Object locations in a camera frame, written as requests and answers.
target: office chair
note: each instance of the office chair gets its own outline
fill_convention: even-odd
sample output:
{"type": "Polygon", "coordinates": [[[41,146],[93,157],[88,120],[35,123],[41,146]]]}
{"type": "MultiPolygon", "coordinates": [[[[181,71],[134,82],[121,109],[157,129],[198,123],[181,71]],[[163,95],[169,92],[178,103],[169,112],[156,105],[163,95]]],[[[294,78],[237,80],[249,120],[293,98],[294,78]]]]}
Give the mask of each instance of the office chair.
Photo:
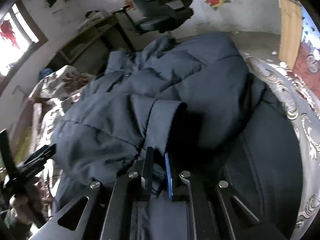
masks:
{"type": "Polygon", "coordinates": [[[126,11],[128,6],[116,12],[125,13],[139,34],[150,31],[160,33],[172,31],[193,15],[193,10],[189,7],[192,0],[133,0],[133,2],[144,19],[134,22],[126,11]]]}

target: window frame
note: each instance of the window frame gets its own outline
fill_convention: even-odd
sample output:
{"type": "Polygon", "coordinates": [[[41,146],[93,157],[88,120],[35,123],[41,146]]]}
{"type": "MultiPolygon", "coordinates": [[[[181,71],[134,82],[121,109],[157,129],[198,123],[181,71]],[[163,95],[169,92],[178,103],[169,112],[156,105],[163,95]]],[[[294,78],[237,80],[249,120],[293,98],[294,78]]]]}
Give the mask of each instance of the window frame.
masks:
{"type": "MultiPolygon", "coordinates": [[[[2,78],[2,80],[0,81],[0,97],[3,93],[3,91],[5,90],[5,88],[7,87],[7,85],[10,83],[11,79],[18,72],[18,70],[22,67],[22,65],[29,59],[29,57],[35,51],[37,51],[42,45],[44,45],[48,41],[47,37],[44,35],[44,33],[41,31],[41,29],[38,27],[38,25],[34,22],[32,17],[28,13],[28,11],[27,11],[26,7],[24,6],[24,4],[22,3],[22,1],[16,0],[15,4],[16,4],[21,16],[24,18],[24,20],[26,21],[26,23],[28,24],[28,26],[33,31],[33,33],[35,34],[35,36],[38,38],[39,41],[37,43],[31,41],[31,44],[29,45],[29,47],[25,51],[25,53],[21,56],[21,58],[17,62],[12,64],[12,67],[10,68],[8,74],[2,78]]],[[[28,40],[28,38],[30,38],[30,37],[27,35],[25,30],[22,28],[20,22],[18,21],[16,15],[14,14],[14,12],[12,10],[12,6],[7,11],[7,13],[10,13],[11,18],[14,21],[14,23],[16,24],[17,28],[19,29],[21,34],[24,36],[24,38],[30,43],[30,41],[28,40]]]]}

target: wooden desk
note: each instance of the wooden desk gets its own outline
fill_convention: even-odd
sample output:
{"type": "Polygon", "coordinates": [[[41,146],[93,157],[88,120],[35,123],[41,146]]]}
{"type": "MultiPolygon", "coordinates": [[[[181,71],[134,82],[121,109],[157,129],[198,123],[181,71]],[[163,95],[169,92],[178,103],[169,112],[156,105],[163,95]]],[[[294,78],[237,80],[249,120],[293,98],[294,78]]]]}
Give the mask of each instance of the wooden desk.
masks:
{"type": "Polygon", "coordinates": [[[108,15],[80,32],[73,39],[63,45],[50,60],[47,65],[53,71],[57,71],[65,65],[74,65],[75,62],[89,49],[97,40],[101,40],[109,51],[112,49],[118,49],[113,45],[115,41],[109,39],[108,34],[114,34],[117,32],[121,35],[124,41],[124,47],[128,47],[129,50],[135,51],[132,43],[122,29],[116,15],[108,15]]]}

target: human hand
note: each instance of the human hand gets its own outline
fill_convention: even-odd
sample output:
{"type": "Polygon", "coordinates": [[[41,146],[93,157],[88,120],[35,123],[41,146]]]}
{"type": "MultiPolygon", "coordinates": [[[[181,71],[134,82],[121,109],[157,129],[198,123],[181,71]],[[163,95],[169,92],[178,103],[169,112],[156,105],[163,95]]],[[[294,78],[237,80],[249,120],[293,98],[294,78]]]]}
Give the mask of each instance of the human hand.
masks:
{"type": "MultiPolygon", "coordinates": [[[[32,203],[34,209],[38,212],[42,211],[43,204],[41,199],[46,195],[46,190],[44,188],[44,183],[39,180],[38,177],[34,177],[31,180],[32,184],[35,184],[34,191],[36,200],[32,203]]],[[[10,199],[10,206],[14,209],[15,218],[24,224],[31,224],[32,220],[28,217],[28,214],[25,213],[23,208],[29,202],[29,199],[26,195],[15,194],[10,199]]]]}

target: chair seat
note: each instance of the chair seat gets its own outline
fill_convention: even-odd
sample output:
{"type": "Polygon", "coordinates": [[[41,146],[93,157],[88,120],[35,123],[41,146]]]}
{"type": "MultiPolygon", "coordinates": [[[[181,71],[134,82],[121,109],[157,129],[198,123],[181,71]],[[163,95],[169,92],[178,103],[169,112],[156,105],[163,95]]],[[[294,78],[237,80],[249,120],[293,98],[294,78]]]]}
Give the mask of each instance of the chair seat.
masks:
{"type": "Polygon", "coordinates": [[[158,31],[158,30],[165,30],[169,29],[172,24],[174,24],[175,20],[174,18],[171,18],[168,15],[161,15],[161,16],[153,16],[153,17],[146,17],[138,22],[136,22],[136,25],[146,31],[158,31]]]}

